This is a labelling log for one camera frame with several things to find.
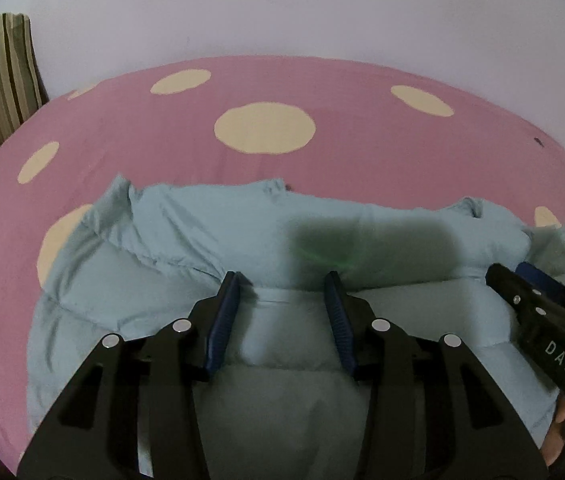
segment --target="polka dot bedsheet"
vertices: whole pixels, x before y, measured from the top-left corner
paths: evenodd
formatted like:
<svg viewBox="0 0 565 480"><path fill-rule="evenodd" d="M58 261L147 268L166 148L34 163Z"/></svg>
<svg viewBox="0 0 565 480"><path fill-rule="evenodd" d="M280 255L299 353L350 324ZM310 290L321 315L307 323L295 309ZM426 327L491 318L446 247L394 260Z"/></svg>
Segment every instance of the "polka dot bedsheet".
<svg viewBox="0 0 565 480"><path fill-rule="evenodd" d="M565 223L565 151L474 95L391 68L291 57L162 66L59 97L0 148L0 458L26 426L26 343L53 259L117 174L246 184L394 208L486 198Z"/></svg>

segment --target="white wall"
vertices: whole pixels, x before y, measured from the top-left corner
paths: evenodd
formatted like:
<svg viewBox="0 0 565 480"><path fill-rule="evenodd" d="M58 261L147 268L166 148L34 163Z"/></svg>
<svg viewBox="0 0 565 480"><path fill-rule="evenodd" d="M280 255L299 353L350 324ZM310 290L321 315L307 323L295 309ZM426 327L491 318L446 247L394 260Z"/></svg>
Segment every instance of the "white wall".
<svg viewBox="0 0 565 480"><path fill-rule="evenodd" d="M0 0L32 19L52 97L223 54L337 57L444 81L565 146L565 0Z"/></svg>

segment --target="light blue towel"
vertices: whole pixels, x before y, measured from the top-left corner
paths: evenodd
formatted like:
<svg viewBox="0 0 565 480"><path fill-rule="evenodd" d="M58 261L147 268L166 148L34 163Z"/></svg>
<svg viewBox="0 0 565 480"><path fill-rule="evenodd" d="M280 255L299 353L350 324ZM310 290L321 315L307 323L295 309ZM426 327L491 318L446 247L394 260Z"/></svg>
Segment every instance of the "light blue towel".
<svg viewBox="0 0 565 480"><path fill-rule="evenodd" d="M211 477L349 480L370 392L338 360L322 300L323 279L337 270L407 333L462 337L540 444L557 389L510 343L514 313L484 281L490 264L526 259L565 282L565 228L528 228L469 198L404 211L299 195L281 180L136 190L117 177L38 300L30 427L104 334L151 335L235 270L242 302L224 367L194 390Z"/></svg>

